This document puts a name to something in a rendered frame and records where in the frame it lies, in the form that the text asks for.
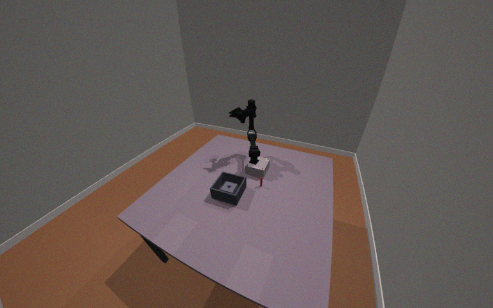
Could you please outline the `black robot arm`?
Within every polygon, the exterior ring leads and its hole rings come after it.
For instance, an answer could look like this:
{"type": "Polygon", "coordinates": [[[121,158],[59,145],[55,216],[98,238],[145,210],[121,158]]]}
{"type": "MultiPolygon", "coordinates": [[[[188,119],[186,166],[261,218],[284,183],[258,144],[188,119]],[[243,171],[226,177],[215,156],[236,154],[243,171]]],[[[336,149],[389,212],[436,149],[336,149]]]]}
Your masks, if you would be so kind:
{"type": "MultiPolygon", "coordinates": [[[[248,141],[250,141],[250,150],[248,151],[249,152],[249,157],[250,157],[250,162],[249,163],[252,163],[252,164],[257,164],[259,162],[259,160],[257,159],[257,157],[260,156],[260,151],[259,151],[259,148],[258,146],[255,145],[255,141],[257,139],[257,133],[254,129],[254,118],[256,118],[256,114],[255,114],[255,111],[257,109],[256,105],[255,105],[255,100],[248,100],[248,106],[246,106],[248,109],[248,116],[249,116],[249,130],[254,130],[255,133],[250,133],[248,134],[247,132],[247,137],[248,137],[248,141]]],[[[243,116],[243,119],[240,120],[241,123],[245,123],[245,119],[246,119],[246,116],[243,116]]]]}

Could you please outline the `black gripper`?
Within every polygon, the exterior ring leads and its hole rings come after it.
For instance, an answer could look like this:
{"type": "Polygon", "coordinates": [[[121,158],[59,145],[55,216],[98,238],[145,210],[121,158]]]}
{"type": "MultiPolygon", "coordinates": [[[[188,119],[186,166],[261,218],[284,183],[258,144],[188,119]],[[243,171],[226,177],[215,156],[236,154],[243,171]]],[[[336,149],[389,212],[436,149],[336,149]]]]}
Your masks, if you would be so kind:
{"type": "Polygon", "coordinates": [[[242,110],[240,107],[235,108],[229,112],[231,115],[229,117],[234,117],[236,119],[242,120],[243,116],[248,117],[248,109],[242,110]]]}

